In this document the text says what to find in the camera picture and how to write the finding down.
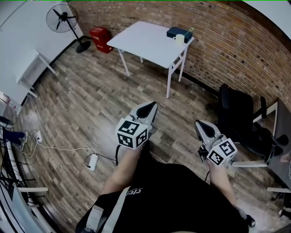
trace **red fire extinguisher box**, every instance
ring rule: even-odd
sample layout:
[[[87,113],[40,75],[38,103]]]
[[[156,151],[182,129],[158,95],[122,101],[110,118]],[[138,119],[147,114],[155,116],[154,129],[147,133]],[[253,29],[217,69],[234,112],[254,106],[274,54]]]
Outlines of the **red fire extinguisher box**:
[[[104,53],[109,53],[112,47],[107,45],[107,42],[111,39],[108,30],[104,27],[94,27],[90,30],[90,35],[96,48]]]

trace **dark blue box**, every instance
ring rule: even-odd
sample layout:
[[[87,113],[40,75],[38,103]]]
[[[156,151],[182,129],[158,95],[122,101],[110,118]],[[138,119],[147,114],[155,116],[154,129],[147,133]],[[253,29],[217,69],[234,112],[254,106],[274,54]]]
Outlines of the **dark blue box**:
[[[167,31],[167,37],[173,38],[177,34],[185,35],[184,43],[188,43],[188,41],[192,38],[192,32],[182,29],[180,27],[171,27]]]

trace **fan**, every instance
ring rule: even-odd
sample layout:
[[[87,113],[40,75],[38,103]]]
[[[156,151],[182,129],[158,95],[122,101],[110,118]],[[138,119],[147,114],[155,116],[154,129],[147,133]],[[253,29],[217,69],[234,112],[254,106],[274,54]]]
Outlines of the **fan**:
[[[81,53],[87,50],[91,43],[86,41],[81,42],[79,37],[74,31],[74,27],[78,22],[77,11],[68,4],[58,4],[53,6],[46,15],[46,23],[50,29],[55,32],[67,32],[72,30],[76,39],[80,43],[76,48],[77,53]]]

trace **white cup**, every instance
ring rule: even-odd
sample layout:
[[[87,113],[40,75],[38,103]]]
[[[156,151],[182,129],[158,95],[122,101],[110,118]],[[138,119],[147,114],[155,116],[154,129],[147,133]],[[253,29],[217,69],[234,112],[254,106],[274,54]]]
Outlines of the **white cup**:
[[[182,34],[177,34],[175,37],[173,37],[173,39],[176,40],[177,44],[183,45],[185,37]]]

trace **wooden floor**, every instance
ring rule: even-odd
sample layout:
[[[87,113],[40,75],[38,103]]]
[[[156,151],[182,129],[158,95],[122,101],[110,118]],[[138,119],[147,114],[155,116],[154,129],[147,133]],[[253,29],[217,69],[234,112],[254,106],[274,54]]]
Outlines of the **wooden floor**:
[[[148,61],[141,64],[139,57],[130,54],[125,54],[125,60],[129,78],[116,50],[104,54],[91,46],[77,54],[75,46],[71,47],[53,65],[57,74],[47,72],[37,86],[39,97],[28,98],[15,131],[37,129],[42,133],[44,146],[91,147],[114,158],[114,130],[120,118],[138,104],[156,101],[159,106],[151,137],[154,156],[165,163],[183,164],[205,178],[208,169],[197,153],[201,144],[194,121],[216,120],[205,109],[216,98],[186,79],[178,83],[177,75],[173,75],[170,98],[166,99],[165,69]],[[90,152],[60,152],[38,146],[31,159],[18,155],[19,160],[29,163],[23,166],[25,177],[36,178],[29,186],[49,188],[40,201],[65,233],[74,232],[115,168],[113,161],[100,158],[95,172],[91,172],[84,165]],[[249,159],[255,157],[239,147],[235,160]],[[268,186],[276,186],[267,168],[229,167],[228,173],[238,206],[256,220],[253,232],[273,232],[289,223],[286,217],[278,216],[282,200],[271,202],[274,194],[265,191]]]

